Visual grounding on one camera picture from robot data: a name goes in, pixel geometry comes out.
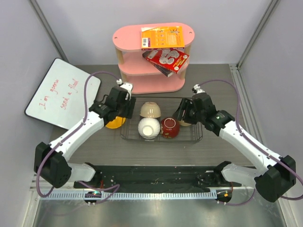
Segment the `beige speckled bowl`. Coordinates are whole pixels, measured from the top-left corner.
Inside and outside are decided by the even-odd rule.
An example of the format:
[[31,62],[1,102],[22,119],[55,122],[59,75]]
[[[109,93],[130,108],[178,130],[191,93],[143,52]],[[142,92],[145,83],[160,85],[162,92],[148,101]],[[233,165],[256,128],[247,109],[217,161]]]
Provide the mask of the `beige speckled bowl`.
[[145,102],[140,109],[140,116],[143,118],[160,118],[161,110],[156,102]]

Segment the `red patterned bowl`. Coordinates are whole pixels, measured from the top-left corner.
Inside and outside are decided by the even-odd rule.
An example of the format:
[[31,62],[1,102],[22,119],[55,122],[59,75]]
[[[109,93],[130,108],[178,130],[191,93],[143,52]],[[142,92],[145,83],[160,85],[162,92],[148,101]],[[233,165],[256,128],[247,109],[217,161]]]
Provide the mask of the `red patterned bowl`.
[[172,139],[178,136],[180,124],[172,117],[167,117],[160,122],[160,135],[167,139]]

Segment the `yellow bowl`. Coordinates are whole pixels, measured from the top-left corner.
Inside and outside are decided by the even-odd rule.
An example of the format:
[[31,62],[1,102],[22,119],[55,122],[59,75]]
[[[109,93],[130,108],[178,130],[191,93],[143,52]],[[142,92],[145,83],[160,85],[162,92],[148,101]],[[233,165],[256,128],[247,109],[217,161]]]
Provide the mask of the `yellow bowl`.
[[125,123],[125,121],[126,118],[117,116],[114,120],[107,123],[106,127],[109,129],[118,129]]

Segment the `black wire dish rack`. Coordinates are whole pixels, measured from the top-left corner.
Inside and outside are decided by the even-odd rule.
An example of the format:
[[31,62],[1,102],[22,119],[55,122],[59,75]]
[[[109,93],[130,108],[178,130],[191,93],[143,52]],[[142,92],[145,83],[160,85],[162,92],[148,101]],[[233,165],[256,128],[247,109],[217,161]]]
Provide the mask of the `black wire dish rack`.
[[[166,117],[171,117],[175,113],[181,102],[181,98],[151,96],[137,97],[132,118],[126,119],[125,123],[122,125],[121,137],[123,139],[129,141],[148,141],[147,139],[143,138],[138,132],[138,124],[142,119],[142,116],[140,116],[140,110],[143,104],[146,102],[155,102],[160,107],[161,116],[158,118],[158,120],[161,121]],[[202,124],[197,123],[190,126],[181,126],[179,134],[175,138],[166,139],[163,136],[158,135],[154,139],[150,139],[150,141],[196,143],[200,141],[202,137]]]

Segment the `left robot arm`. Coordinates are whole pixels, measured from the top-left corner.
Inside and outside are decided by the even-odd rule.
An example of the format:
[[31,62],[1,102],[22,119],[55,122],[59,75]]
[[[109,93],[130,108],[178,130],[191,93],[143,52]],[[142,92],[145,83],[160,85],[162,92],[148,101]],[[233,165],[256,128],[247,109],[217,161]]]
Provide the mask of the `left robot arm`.
[[89,188],[100,185],[101,177],[92,164],[72,164],[73,153],[94,133],[104,128],[116,117],[131,118],[136,98],[133,85],[123,83],[111,89],[104,102],[95,101],[87,114],[75,126],[50,144],[36,146],[34,172],[52,187],[60,188],[67,182],[83,181]]

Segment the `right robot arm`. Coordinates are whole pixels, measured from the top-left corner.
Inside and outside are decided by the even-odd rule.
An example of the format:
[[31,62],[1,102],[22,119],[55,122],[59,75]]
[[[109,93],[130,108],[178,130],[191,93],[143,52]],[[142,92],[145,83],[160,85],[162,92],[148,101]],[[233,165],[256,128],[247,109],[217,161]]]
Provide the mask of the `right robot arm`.
[[173,116],[185,123],[203,124],[253,164],[253,168],[248,168],[228,161],[221,163],[217,167],[219,172],[214,174],[216,185],[224,187],[229,182],[240,183],[255,188],[265,200],[275,202],[296,184],[295,160],[267,149],[238,126],[232,115],[217,110],[207,93],[194,94],[191,99],[183,98]]

